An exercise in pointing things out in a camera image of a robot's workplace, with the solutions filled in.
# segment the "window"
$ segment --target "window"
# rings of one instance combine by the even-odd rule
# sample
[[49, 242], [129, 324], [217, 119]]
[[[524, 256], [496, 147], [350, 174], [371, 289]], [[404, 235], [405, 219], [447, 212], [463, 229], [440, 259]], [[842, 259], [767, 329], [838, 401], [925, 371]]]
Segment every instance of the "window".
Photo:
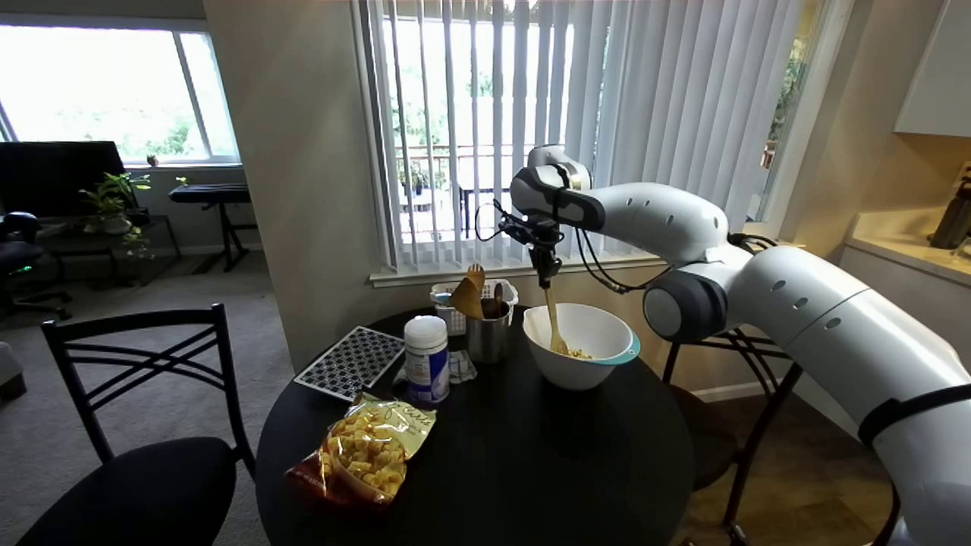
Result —
[[763, 147], [809, 3], [362, 3], [392, 267], [524, 263], [492, 235], [492, 202], [508, 205], [508, 179], [541, 141], [583, 160], [590, 185], [667, 182], [741, 226], [770, 187]]
[[111, 140], [123, 160], [240, 165], [202, 29], [0, 23], [0, 134]]

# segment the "computer monitor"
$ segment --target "computer monitor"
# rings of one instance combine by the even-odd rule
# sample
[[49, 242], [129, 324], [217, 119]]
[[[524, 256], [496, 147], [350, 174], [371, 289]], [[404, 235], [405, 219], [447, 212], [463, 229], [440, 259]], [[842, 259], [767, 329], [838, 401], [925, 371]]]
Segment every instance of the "computer monitor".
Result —
[[114, 141], [0, 141], [0, 205], [38, 219], [86, 214], [78, 187], [94, 187], [106, 174], [123, 174]]

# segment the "cup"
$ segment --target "cup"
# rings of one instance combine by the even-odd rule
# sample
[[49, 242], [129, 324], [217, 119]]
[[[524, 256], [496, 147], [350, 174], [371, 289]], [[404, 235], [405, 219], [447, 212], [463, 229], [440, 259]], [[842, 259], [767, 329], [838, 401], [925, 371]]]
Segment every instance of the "cup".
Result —
[[[436, 310], [436, 314], [449, 324], [449, 336], [463, 336], [463, 314], [453, 306], [456, 283], [430, 286], [427, 304]], [[500, 294], [507, 304], [507, 324], [513, 324], [513, 310], [518, 306], [518, 290], [507, 280], [484, 280], [481, 297], [492, 301]]]
[[466, 359], [479, 367], [495, 367], [508, 359], [508, 304], [484, 297], [484, 319], [463, 319]]

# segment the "potted plant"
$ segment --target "potted plant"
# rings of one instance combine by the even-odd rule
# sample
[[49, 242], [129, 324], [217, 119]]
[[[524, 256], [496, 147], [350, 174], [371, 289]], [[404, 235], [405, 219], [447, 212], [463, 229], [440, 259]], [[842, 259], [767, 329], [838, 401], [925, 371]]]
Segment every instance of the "potted plant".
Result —
[[140, 242], [141, 229], [126, 219], [136, 212], [136, 191], [150, 187], [148, 179], [134, 179], [129, 174], [103, 174], [94, 187], [82, 187], [90, 205], [83, 232], [114, 232], [123, 242]]

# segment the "kitchen counter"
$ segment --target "kitchen counter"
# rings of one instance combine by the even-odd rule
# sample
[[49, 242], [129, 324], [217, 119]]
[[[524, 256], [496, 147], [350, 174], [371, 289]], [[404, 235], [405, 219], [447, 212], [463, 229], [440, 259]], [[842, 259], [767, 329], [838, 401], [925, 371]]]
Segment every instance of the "kitchen counter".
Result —
[[927, 242], [939, 219], [943, 205], [860, 212], [846, 246], [971, 289], [971, 259]]

